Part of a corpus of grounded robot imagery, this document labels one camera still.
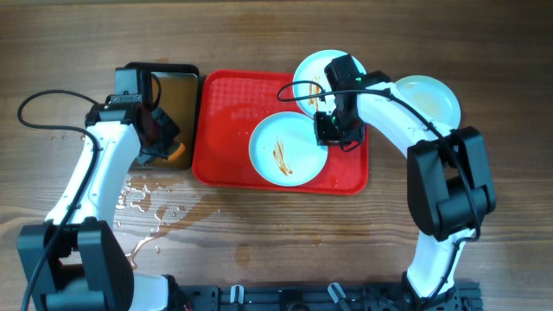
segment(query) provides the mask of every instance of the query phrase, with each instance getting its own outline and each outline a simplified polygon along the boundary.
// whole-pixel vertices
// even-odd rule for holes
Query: wooden surface
[[[368,70],[426,74],[454,90],[462,125],[486,139],[498,195],[456,277],[481,282],[486,310],[552,309],[552,11],[551,1],[466,0],[0,8],[0,309],[19,308],[26,286],[21,227],[54,206],[82,147],[79,135],[22,127],[24,98],[63,88],[103,100],[115,67],[130,61],[193,63],[203,74],[294,72],[326,48],[354,54]],[[88,108],[52,96],[25,117],[81,126]],[[371,179],[361,194],[219,189],[189,171],[134,172],[128,187],[151,193],[124,188],[114,230],[128,252],[164,213],[167,234],[135,259],[139,272],[180,284],[399,281],[417,236],[405,179],[401,154],[371,130]]]

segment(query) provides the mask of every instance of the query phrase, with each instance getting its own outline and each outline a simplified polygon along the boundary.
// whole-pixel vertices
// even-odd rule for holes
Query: table
[[[19,308],[27,284],[16,251],[21,227],[42,222],[60,198],[83,144],[71,132],[22,127],[24,98],[62,88],[103,100],[115,67],[130,61],[193,63],[203,75],[294,72],[326,48],[394,79],[425,74],[454,90],[462,125],[486,139],[498,195],[456,277],[481,282],[487,310],[551,308],[552,9],[548,1],[465,0],[1,7],[0,309]],[[25,116],[82,126],[88,109],[51,96]],[[371,179],[358,195],[233,190],[205,187],[190,171],[130,172],[114,231],[128,252],[160,222],[176,223],[135,261],[137,271],[180,284],[399,281],[417,237],[405,160],[370,134]]]

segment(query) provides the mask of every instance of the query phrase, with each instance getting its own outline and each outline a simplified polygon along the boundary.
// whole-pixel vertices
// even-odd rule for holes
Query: red tray
[[[317,194],[356,194],[369,180],[369,139],[351,152],[330,147],[325,167],[311,181],[281,187],[253,168],[250,135],[264,118],[281,111],[300,112],[296,103],[281,103],[277,91],[292,81],[290,73],[219,70],[203,86],[192,170],[210,186],[242,187]],[[283,97],[292,97],[292,88]]]

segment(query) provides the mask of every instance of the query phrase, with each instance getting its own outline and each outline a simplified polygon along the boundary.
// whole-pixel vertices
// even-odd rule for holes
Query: food stain on plate
[[[276,137],[276,144],[275,148],[273,149],[273,156],[275,157],[276,165],[278,165],[278,168],[280,168],[281,172],[283,172],[284,175],[288,176],[291,175],[292,169],[286,166],[286,162],[284,161],[284,145],[283,141],[278,139],[278,136]]]
[[[319,76],[315,76],[313,78],[313,81],[315,83],[319,83],[319,79],[320,79]],[[321,92],[321,88],[318,85],[313,83],[309,84],[309,95],[318,94],[320,92]],[[309,105],[314,105],[315,111],[319,111],[319,98],[310,98]]]

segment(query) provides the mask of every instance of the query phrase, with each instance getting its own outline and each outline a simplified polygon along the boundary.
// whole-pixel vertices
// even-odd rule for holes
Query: white plate
[[[330,85],[328,84],[327,77],[325,76],[325,67],[330,64],[332,59],[343,55],[346,55],[346,52],[338,50],[324,50],[311,54],[308,58],[302,61],[300,66],[297,68],[296,73],[294,73],[294,81],[315,81],[319,83],[325,91],[332,91],[330,89]],[[366,70],[355,57],[353,57],[353,61],[361,73],[366,73]],[[315,86],[311,85],[311,92],[309,92],[309,86],[310,85],[307,83],[293,86],[292,90],[294,92],[294,97],[296,98],[316,94],[317,92],[315,90]],[[316,111],[326,111],[330,114],[336,108],[336,105],[334,104],[334,95],[326,96],[326,102],[321,102],[318,98],[312,98],[307,100],[299,100],[297,104],[300,106],[302,111],[310,117],[313,117]]]
[[[251,164],[265,180],[278,186],[311,181],[321,172],[327,157],[328,147],[317,146],[313,120],[301,113],[268,116],[251,133]]]
[[[405,77],[396,82],[397,89],[413,105],[443,124],[456,129],[461,123],[457,97],[441,81],[422,75]]]

